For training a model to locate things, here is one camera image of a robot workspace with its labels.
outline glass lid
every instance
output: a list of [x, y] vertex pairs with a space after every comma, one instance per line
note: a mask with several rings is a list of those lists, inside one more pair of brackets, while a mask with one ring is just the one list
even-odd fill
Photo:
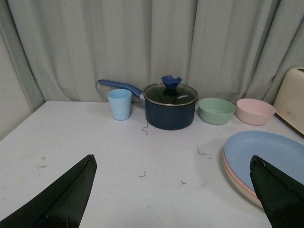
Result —
[[168, 89], [164, 83], [153, 84], [145, 88], [143, 95], [145, 99], [164, 106], [182, 106], [196, 102], [197, 92], [183, 84], [179, 84], [175, 89]]

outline stacked plates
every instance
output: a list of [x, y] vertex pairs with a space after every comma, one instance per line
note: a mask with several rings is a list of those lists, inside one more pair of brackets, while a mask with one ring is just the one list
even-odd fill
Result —
[[304, 184], [303, 144], [274, 133], [237, 133], [225, 144], [225, 170], [237, 189], [255, 204], [262, 206], [250, 178], [250, 161], [255, 154]]

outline cream toaster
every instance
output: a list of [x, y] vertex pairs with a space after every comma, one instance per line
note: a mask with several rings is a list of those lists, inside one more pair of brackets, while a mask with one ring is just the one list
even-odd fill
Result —
[[286, 73], [274, 107], [281, 118], [304, 134], [304, 68], [291, 68]]

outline cup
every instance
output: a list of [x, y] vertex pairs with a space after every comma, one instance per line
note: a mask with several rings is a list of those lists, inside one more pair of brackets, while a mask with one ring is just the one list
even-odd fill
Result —
[[131, 114], [132, 93], [126, 89], [114, 89], [108, 93], [112, 116], [116, 120], [126, 120]]

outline blue handle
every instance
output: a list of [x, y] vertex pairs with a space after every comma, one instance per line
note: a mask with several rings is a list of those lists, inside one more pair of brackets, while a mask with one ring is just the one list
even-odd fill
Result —
[[98, 80], [98, 83], [101, 85], [106, 85], [106, 86], [110, 86], [110, 87], [115, 87], [115, 88], [119, 88], [119, 89], [127, 89], [129, 91], [132, 92], [132, 94], [137, 97], [138, 99], [142, 99], [143, 98], [143, 92], [142, 90], [140, 90], [139, 88], [127, 84], [127, 83], [121, 83], [121, 82], [115, 82], [115, 81], [111, 81], [111, 80]]
[[171, 75], [164, 76], [161, 79], [166, 88], [169, 90], [174, 90], [179, 85], [179, 83], [181, 83], [180, 77], [174, 78]]

